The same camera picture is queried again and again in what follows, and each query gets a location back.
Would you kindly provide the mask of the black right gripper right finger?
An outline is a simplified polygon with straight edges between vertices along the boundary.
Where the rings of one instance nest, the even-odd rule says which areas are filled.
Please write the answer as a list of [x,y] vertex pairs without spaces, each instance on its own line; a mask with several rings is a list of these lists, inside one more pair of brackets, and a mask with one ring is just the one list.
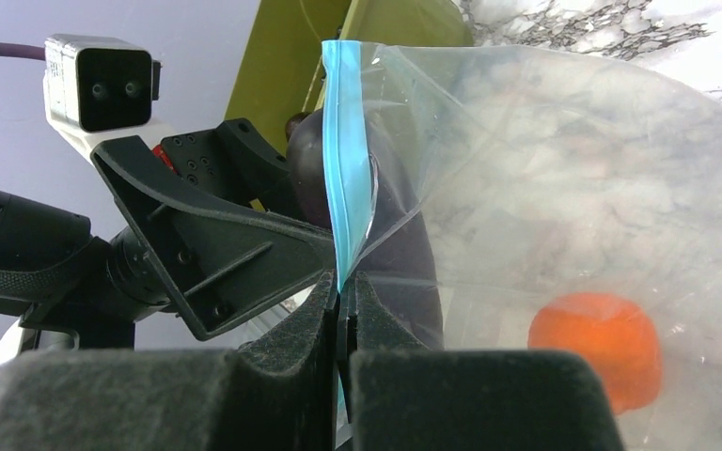
[[557,350],[429,350],[369,278],[342,290],[356,450],[621,450],[603,385]]

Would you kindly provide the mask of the orange toy fruit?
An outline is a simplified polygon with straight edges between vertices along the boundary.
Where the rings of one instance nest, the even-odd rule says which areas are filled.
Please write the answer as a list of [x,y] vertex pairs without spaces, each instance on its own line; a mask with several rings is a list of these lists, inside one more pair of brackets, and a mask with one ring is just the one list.
[[527,345],[584,358],[615,414],[642,409],[661,393],[664,358],[656,327],[642,307],[621,296],[575,292],[555,298],[531,321]]

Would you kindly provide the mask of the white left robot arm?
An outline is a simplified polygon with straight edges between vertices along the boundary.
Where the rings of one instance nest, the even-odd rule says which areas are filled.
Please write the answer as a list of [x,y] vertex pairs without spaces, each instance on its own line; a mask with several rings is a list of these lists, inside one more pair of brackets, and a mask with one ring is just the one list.
[[80,349],[130,349],[135,325],[178,315],[198,340],[224,334],[313,285],[334,264],[308,224],[285,159],[246,120],[89,151],[126,227],[92,233],[84,215],[0,191],[0,369],[24,333]]

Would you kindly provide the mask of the clear zip top bag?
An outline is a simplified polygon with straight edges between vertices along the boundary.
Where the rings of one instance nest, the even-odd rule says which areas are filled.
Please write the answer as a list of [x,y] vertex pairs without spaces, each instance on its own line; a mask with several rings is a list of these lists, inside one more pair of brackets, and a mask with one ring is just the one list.
[[337,278],[371,250],[367,126],[391,140],[435,259],[445,345],[529,348],[575,292],[637,303],[659,336],[631,450],[722,450],[722,102],[617,60],[526,46],[322,44]]

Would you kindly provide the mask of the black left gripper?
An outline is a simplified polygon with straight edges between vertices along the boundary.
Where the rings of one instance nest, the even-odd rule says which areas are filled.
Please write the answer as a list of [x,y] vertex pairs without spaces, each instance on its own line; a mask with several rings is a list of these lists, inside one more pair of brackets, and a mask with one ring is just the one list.
[[135,324],[171,301],[207,341],[335,267],[328,232],[202,191],[138,136],[101,142],[91,161],[130,227],[111,241],[84,215],[0,191],[0,315],[36,349],[48,331],[131,349]]

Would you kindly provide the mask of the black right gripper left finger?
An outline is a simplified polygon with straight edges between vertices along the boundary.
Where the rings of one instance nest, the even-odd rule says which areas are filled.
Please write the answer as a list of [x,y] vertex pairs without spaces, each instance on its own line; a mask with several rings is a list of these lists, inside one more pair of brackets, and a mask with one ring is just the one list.
[[239,350],[27,353],[0,369],[0,450],[330,450],[334,275]]

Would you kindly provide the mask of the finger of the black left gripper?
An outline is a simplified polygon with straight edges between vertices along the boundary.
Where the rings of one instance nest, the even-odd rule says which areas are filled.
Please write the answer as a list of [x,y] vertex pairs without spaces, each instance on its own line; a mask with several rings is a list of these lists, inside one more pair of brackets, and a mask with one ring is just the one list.
[[158,158],[200,190],[229,202],[300,220],[286,159],[246,118],[214,129],[168,136]]

